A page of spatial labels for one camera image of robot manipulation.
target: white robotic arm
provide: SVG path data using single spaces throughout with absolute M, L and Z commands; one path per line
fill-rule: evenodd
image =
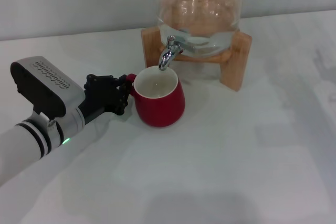
M 31 117 L 0 135 L 0 186 L 48 155 L 104 112 L 124 113 L 131 83 L 126 75 L 87 76 L 85 91 L 44 57 L 12 63 L 18 92 L 33 105 Z

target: ceramic mug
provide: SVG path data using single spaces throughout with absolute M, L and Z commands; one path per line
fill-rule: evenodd
M 177 74 L 171 68 L 161 71 L 158 66 L 142 70 L 137 76 L 129 74 L 133 82 L 131 95 L 143 122 L 154 127 L 175 123 L 185 108 L 184 93 Z

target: wooden stand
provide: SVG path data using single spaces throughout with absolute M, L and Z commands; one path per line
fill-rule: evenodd
M 161 43 L 158 27 L 141 30 L 142 46 L 146 67 L 158 65 L 164 45 Z M 231 47 L 217 55 L 208 58 L 193 58 L 178 55 L 174 60 L 189 62 L 206 62 L 220 64 L 220 82 L 225 86 L 238 91 L 242 86 L 247 57 L 250 51 L 252 37 L 240 31 L 232 38 Z

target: green led light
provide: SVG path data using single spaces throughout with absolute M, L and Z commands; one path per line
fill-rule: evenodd
M 65 144 L 68 141 L 70 141 L 70 138 L 65 139 L 65 141 L 63 142 L 63 144 Z

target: mug handle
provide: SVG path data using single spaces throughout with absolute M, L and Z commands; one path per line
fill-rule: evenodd
M 134 82 L 134 80 L 136 79 L 136 74 L 130 73 L 127 77 L 126 77 L 126 81 L 130 81 L 132 84 Z M 134 96 L 134 86 L 132 85 L 131 87 L 131 92 L 130 92 L 131 96 Z

